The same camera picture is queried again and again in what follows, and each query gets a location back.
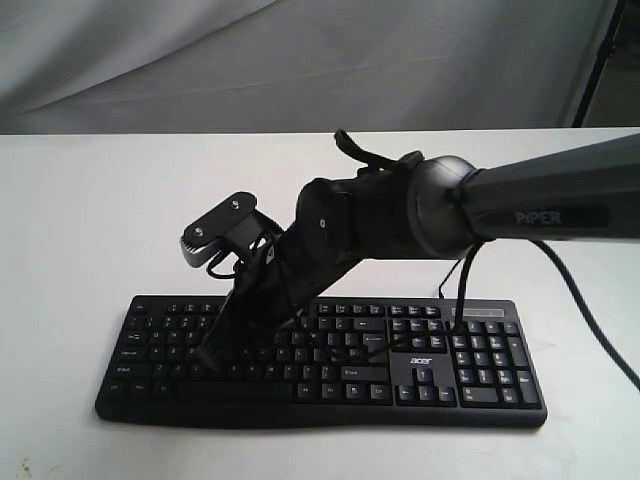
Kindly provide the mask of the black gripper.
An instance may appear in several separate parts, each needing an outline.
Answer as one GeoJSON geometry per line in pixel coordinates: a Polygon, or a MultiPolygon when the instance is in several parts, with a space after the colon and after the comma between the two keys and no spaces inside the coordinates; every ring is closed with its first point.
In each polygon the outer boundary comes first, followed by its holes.
{"type": "Polygon", "coordinates": [[[270,239],[240,269],[230,294],[205,332],[199,357],[208,371],[235,364],[235,347],[251,331],[272,331],[320,293],[313,262],[291,239],[270,239]]]}

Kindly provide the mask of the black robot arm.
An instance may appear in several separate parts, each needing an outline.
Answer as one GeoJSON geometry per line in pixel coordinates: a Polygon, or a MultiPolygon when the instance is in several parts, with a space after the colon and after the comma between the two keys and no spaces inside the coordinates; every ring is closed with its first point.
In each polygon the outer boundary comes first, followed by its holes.
{"type": "Polygon", "coordinates": [[[293,322],[366,259],[470,264],[497,239],[639,237],[635,135],[490,169],[417,151],[391,160],[359,148],[344,131],[335,139],[361,163],[353,178],[306,184],[286,229],[264,219],[252,238],[217,233],[239,264],[199,347],[205,365],[251,333],[293,322]]]}

